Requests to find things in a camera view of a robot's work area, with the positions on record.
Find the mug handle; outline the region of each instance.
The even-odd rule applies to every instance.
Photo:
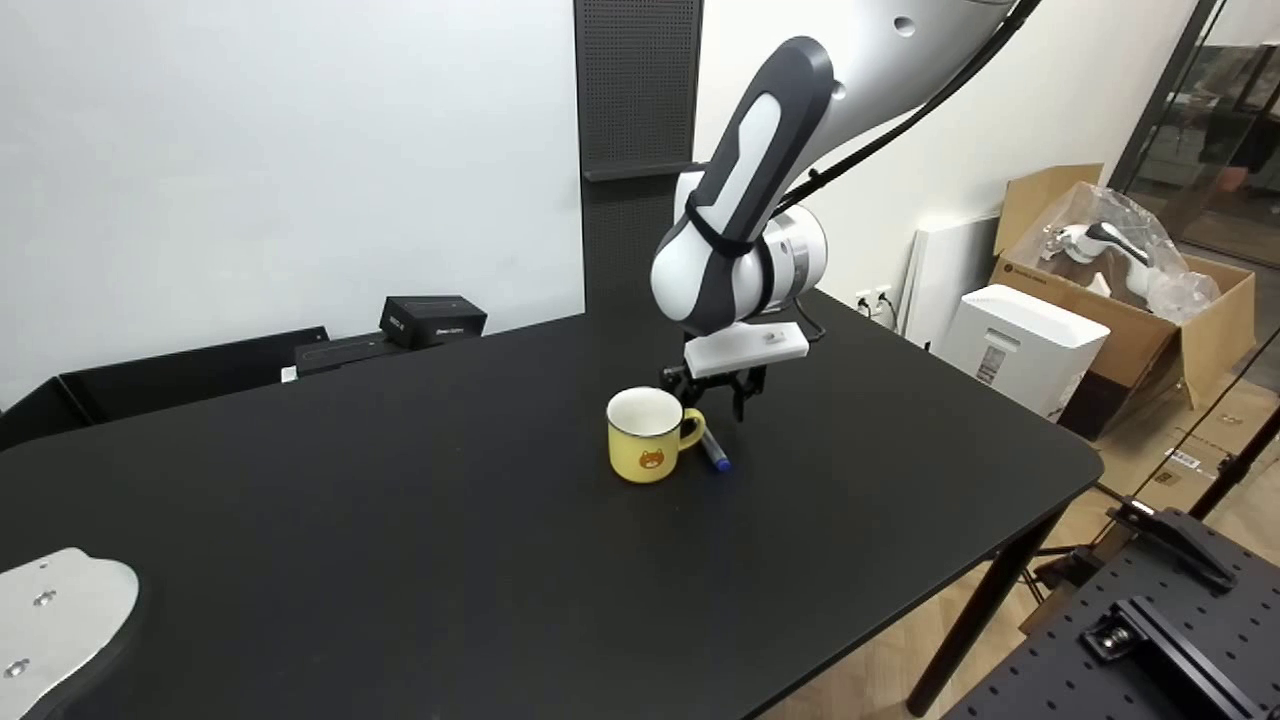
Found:
[[[684,414],[681,414],[681,453],[689,453],[689,446],[701,443],[702,437],[706,437],[702,412],[701,412],[701,406],[684,406]]]

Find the cardboard box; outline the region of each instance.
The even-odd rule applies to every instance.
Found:
[[[1100,162],[1058,162],[1006,183],[995,227],[992,283],[1021,289],[1026,297],[1041,297],[1112,326],[1090,365],[1090,374],[1102,379],[1114,395],[1114,406],[1106,406],[1100,428],[1163,379],[1176,384],[1192,406],[1198,406],[1202,400],[1213,400],[1213,386],[1220,386],[1220,379],[1256,348],[1256,276],[1239,264],[1192,255],[1187,247],[1180,247],[1195,271],[1220,283],[1220,298],[1187,322],[1169,322],[1144,309],[1090,297],[1071,279],[1006,261],[1006,250],[1026,230],[1034,230],[1053,204],[1067,195],[1067,188],[1077,183],[1100,183]]]

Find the yellow mug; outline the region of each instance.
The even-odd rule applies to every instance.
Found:
[[[681,453],[706,437],[706,421],[658,386],[625,386],[604,406],[606,468],[626,484],[658,484]]]

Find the white robot arm segment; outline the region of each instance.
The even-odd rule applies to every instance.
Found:
[[[658,312],[695,334],[692,374],[807,351],[800,326],[739,322],[812,289],[826,264],[812,214],[771,214],[778,190],[830,146],[939,96],[1022,3],[1034,0],[855,0],[851,55],[834,65],[796,35],[760,65],[652,255]]]

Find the black cable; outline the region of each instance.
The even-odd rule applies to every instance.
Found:
[[[843,161],[834,161],[823,172],[807,172],[802,183],[788,188],[776,204],[771,214],[788,211],[790,204],[807,199],[812,190],[826,188],[834,177],[851,172],[855,162],[862,162],[869,154],[877,154],[881,146],[888,146],[892,139],[901,139],[906,127],[914,127],[922,115],[932,115],[942,98],[951,98],[978,66],[992,65],[992,55],[1022,27],[1022,21],[1041,8],[1041,0],[1021,0],[1004,22],[995,27],[995,35],[935,93],[929,96],[906,119],[901,119],[896,127],[888,127],[883,137],[877,137],[870,143],[846,151]]]

